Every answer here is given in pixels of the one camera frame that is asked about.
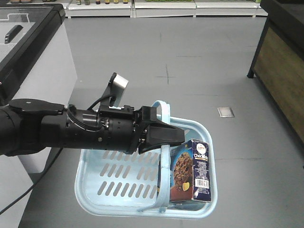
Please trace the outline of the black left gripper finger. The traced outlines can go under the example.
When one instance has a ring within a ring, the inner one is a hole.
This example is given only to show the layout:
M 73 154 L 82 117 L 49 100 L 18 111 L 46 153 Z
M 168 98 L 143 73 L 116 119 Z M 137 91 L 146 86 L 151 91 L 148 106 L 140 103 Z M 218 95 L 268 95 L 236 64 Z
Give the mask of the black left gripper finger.
M 179 127 L 148 126 L 140 137 L 138 153 L 159 149 L 163 145 L 179 146 L 185 142 L 184 130 Z
M 161 120 L 158 120 L 158 119 L 156 120 L 155 125 L 156 126 L 170 126 L 170 124 L 165 123 L 165 122 L 163 122 Z

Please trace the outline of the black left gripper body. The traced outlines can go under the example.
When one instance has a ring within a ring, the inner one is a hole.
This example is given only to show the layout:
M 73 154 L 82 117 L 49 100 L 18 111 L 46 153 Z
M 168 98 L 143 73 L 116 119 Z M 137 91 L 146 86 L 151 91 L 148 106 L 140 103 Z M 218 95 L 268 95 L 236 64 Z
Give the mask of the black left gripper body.
M 142 106 L 134 110 L 129 105 L 121 109 L 101 105 L 98 121 L 102 127 L 97 132 L 98 149 L 116 150 L 126 154 L 140 153 L 146 149 L 147 131 L 158 123 L 155 107 Z

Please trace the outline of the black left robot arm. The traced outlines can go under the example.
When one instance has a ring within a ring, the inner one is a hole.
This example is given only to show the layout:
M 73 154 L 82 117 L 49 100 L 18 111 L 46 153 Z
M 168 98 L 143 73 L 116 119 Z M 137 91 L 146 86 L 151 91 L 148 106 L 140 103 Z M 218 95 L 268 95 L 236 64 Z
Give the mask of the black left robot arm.
M 37 99 L 14 99 L 0 109 L 0 153 L 34 154 L 47 147 L 144 153 L 184 143 L 181 128 L 157 118 L 155 107 L 97 111 Z

